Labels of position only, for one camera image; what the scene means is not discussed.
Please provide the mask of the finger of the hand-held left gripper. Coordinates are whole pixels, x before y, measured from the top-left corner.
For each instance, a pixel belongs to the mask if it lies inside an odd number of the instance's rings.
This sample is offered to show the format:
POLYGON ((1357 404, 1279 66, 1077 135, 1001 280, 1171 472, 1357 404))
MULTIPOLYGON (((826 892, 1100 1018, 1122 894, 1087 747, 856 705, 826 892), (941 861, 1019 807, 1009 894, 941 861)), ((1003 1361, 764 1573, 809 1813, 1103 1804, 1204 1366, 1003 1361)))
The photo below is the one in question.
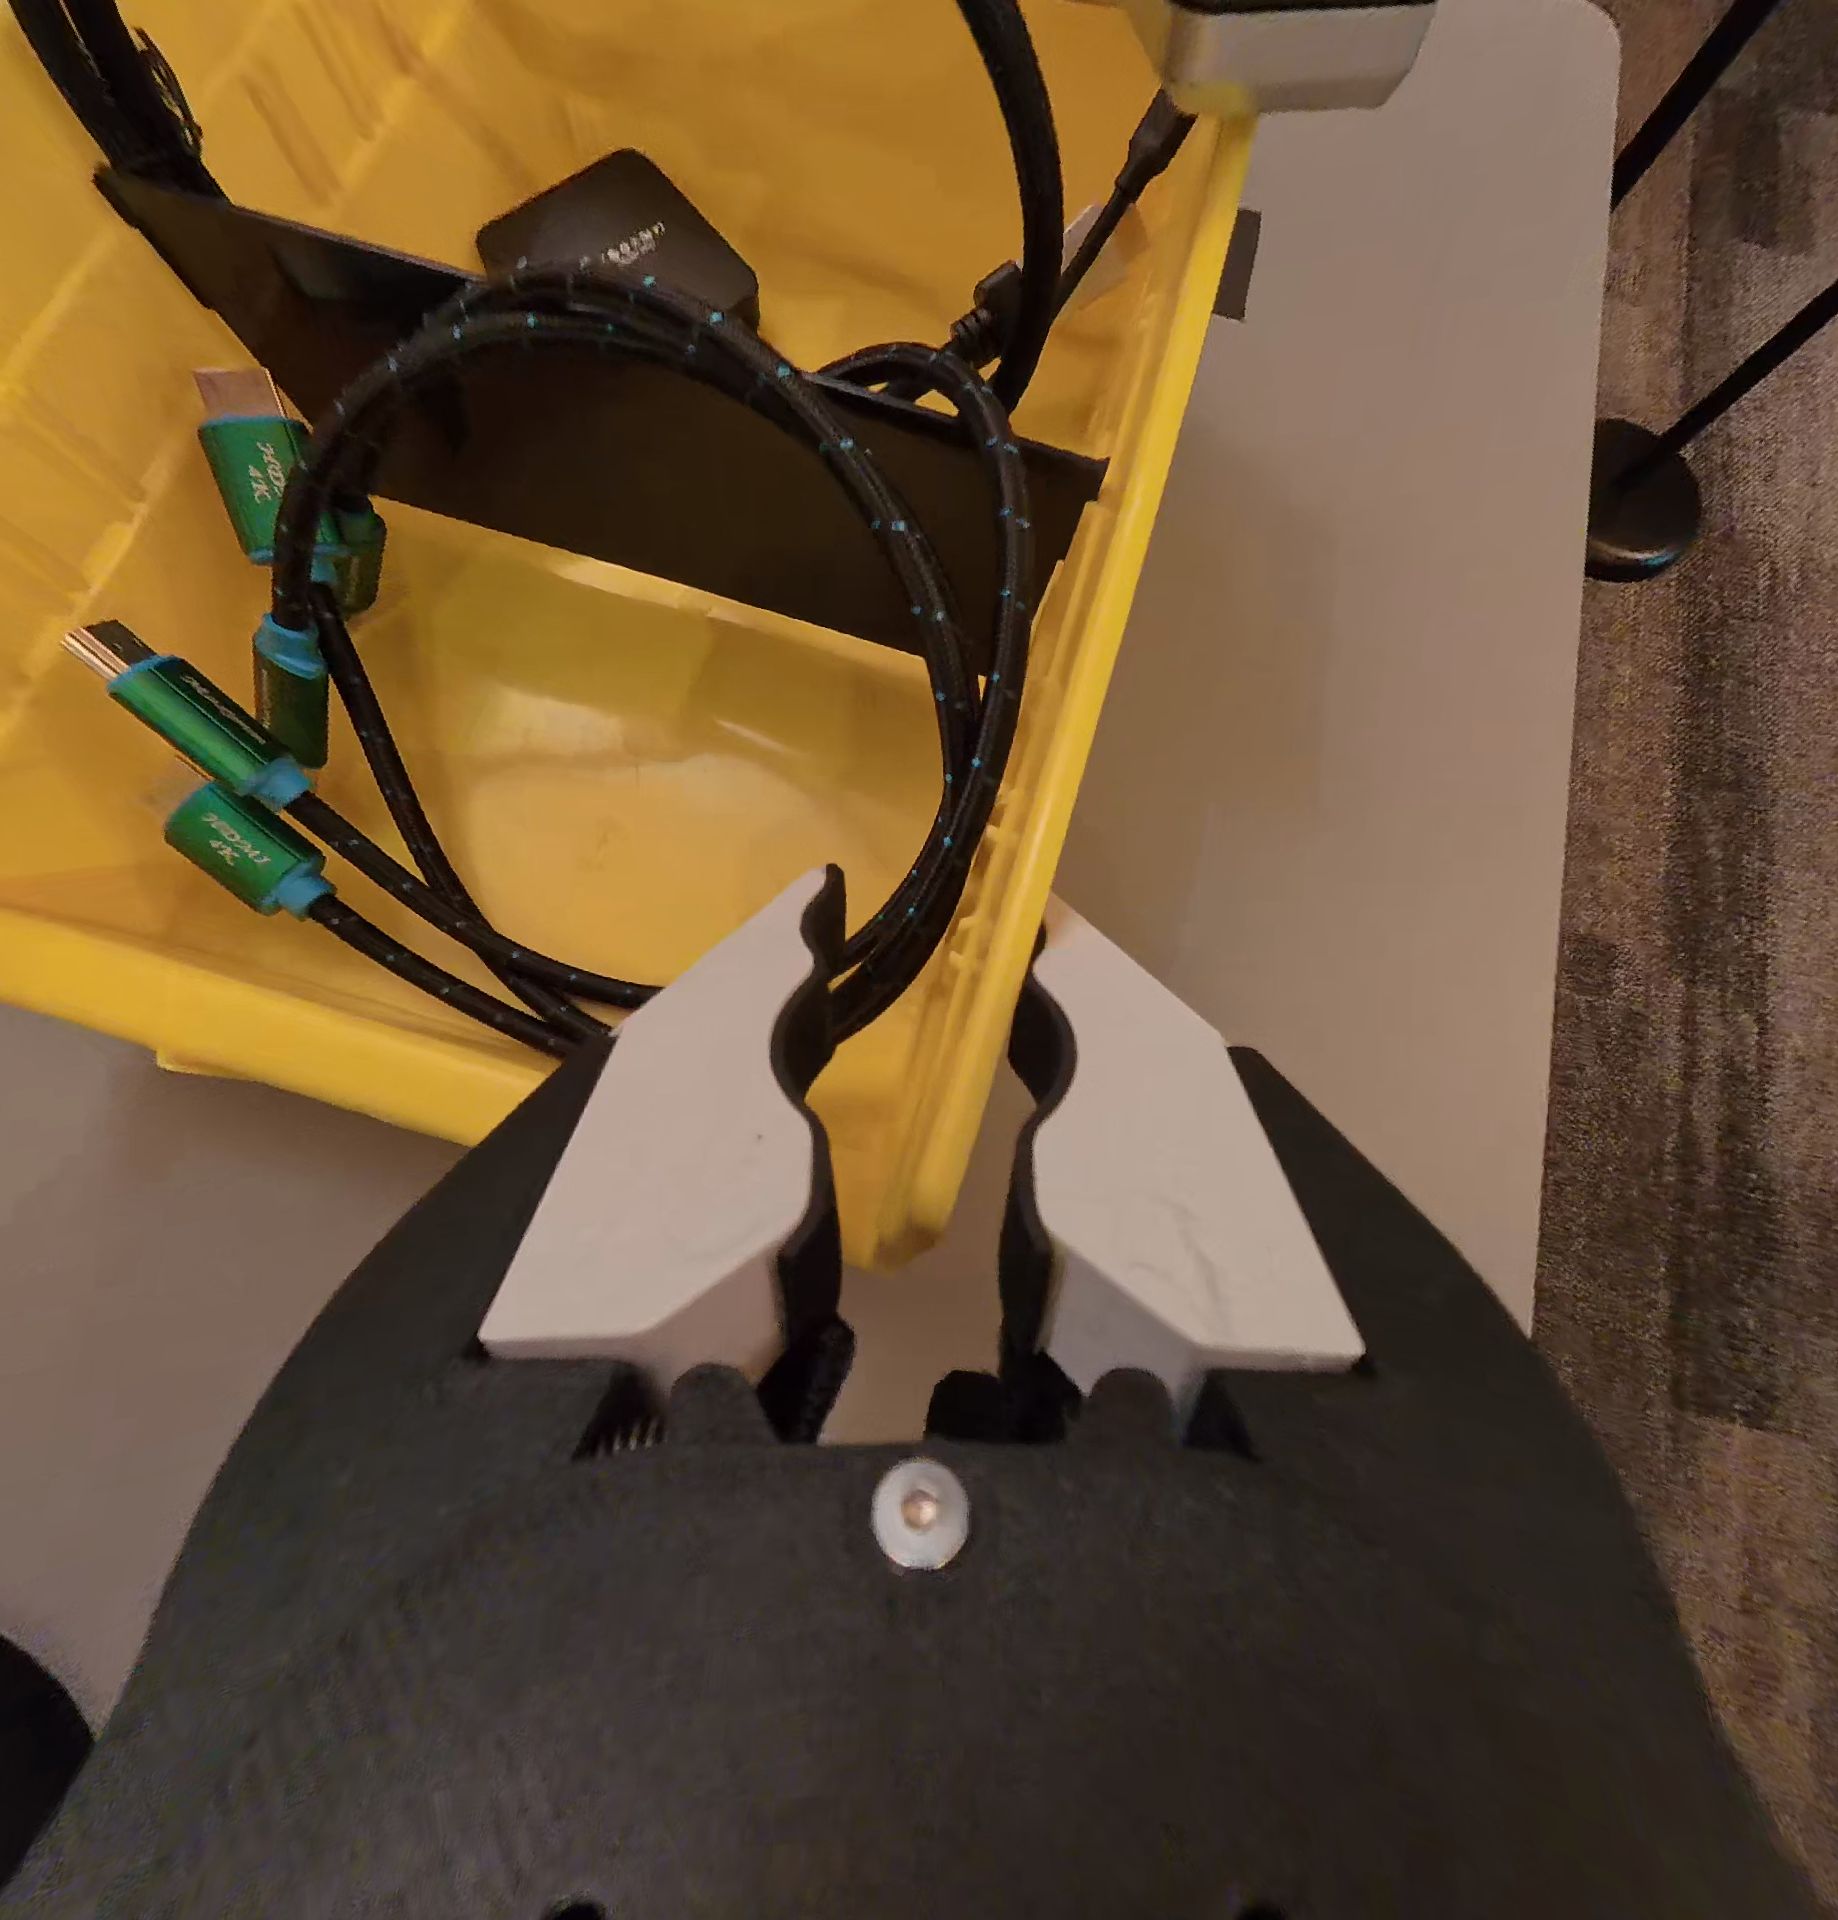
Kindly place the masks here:
POLYGON ((1378 109, 1411 72, 1434 1, 1117 1, 1185 114, 1378 109))

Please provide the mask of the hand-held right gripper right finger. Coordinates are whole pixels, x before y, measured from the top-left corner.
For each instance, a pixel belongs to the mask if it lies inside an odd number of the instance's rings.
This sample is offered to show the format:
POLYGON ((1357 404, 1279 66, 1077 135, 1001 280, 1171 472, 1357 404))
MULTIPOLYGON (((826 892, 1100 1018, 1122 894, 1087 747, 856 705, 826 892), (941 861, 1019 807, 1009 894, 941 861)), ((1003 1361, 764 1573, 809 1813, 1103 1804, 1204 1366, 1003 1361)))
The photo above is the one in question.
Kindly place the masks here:
POLYGON ((1140 1373, 1185 1430, 1222 1373, 1366 1356, 1220 1031, 1061 900, 1008 1062, 1032 1107, 1003 1213, 1003 1379, 1030 1424, 1140 1373))

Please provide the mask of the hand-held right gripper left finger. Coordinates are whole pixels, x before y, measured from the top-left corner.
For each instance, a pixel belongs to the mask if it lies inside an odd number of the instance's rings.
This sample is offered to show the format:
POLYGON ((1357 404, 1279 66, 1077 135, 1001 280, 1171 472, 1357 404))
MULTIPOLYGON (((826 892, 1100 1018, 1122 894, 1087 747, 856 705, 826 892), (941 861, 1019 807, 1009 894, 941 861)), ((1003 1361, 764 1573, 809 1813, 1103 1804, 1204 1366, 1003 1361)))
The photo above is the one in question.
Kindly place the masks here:
POLYGON ((818 866, 621 1020, 483 1317, 490 1356, 615 1361, 658 1396, 722 1365, 785 1440, 818 1435, 856 1352, 807 1105, 845 943, 818 866))

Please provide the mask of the yellow plastic storage bin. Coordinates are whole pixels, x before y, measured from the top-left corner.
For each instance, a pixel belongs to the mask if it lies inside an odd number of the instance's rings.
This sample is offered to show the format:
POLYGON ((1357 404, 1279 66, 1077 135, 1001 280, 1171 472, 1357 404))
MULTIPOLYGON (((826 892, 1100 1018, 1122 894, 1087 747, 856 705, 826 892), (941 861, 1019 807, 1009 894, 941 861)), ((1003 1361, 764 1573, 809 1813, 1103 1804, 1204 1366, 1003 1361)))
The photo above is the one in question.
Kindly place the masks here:
MULTIPOLYGON (((617 150, 757 270, 815 370, 938 344, 1022 220, 954 4, 125 4, 235 204, 441 267, 617 150)), ((1038 575, 1025 714, 945 950, 815 1091, 846 1253, 945 1227, 1094 744, 1257 121, 1204 119, 1125 278, 1053 329, 1017 412, 1038 575)), ((254 692, 261 569, 193 375, 255 362, 95 184, 0 4, 0 1000, 201 1073, 481 1140, 546 1071, 163 844, 180 767, 61 641, 128 621, 254 692)), ((889 900, 941 792, 918 656, 448 517, 391 527, 357 651, 495 926, 660 986, 803 872, 889 900)))

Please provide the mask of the black pole stand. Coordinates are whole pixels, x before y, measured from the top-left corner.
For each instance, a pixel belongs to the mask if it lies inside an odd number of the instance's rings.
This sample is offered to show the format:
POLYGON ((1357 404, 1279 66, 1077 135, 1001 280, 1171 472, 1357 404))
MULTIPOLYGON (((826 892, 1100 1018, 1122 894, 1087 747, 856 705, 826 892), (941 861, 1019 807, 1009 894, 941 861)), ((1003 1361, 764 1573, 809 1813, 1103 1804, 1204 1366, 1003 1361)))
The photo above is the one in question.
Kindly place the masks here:
POLYGON ((1838 276, 1757 344, 1667 429, 1597 419, 1583 571, 1590 583, 1641 584, 1698 540, 1704 494, 1689 447, 1838 317, 1838 276))
POLYGON ((1778 9, 1781 1, 1728 1, 1725 6, 1679 74, 1620 147, 1611 171, 1611 210, 1620 210, 1633 189, 1651 173, 1657 161, 1778 9))

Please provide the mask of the black bin divider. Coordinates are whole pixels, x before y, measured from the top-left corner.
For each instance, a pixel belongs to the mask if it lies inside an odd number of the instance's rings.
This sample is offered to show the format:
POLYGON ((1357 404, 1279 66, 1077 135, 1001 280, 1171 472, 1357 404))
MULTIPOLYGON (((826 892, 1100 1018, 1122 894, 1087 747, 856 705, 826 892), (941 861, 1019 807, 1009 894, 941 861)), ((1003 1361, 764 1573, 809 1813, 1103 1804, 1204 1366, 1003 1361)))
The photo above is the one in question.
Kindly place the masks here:
MULTIPOLYGON (((103 166, 99 191, 208 306, 280 394, 325 432, 369 370, 439 321, 474 276, 221 196, 103 166)), ((794 419, 682 369, 546 328, 419 373, 379 452, 351 446, 325 515, 291 542, 333 577, 362 499, 396 503, 612 564, 902 653, 922 651, 871 517, 794 419)))

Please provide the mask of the black square adapter box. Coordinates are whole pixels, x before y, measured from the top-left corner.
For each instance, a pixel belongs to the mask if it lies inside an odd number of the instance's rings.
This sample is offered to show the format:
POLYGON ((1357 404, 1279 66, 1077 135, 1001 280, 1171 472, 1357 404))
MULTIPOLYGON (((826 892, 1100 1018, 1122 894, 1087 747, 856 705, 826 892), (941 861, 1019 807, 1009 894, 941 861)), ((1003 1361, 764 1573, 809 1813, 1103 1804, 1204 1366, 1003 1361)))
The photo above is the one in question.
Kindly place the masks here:
POLYGON ((763 323, 751 263, 645 155, 617 150, 528 196, 476 233, 488 275, 537 263, 605 266, 672 282, 753 329, 763 323))

